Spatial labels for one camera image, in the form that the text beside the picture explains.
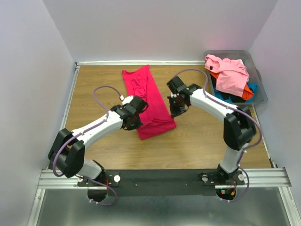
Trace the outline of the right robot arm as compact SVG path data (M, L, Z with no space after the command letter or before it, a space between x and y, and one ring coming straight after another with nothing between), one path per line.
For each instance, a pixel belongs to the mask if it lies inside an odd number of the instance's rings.
M223 160L213 173L216 183L224 184L237 174L243 152L256 134L256 128L247 106L238 107L219 100L196 84L187 86L178 76L167 84L171 116L185 113L190 106L198 107L217 118L223 124L223 140L226 151Z

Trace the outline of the magenta t-shirt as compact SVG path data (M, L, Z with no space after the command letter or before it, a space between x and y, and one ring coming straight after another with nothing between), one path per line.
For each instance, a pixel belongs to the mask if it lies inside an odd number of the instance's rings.
M176 128L157 84L151 74L150 66L144 65L136 71L122 71L126 91L129 96L139 96L149 105L140 114L142 126L137 130L141 140L145 140Z

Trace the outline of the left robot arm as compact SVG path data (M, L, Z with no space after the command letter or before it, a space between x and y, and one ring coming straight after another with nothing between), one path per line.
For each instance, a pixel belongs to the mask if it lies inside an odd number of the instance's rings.
M113 106L104 116L82 128L72 131L66 128L60 130L48 153L54 175L67 178L80 176L95 184L105 183L104 167L95 160L87 160L85 151L114 131L140 128L140 114L148 107L148 103L142 98L129 96L121 105Z

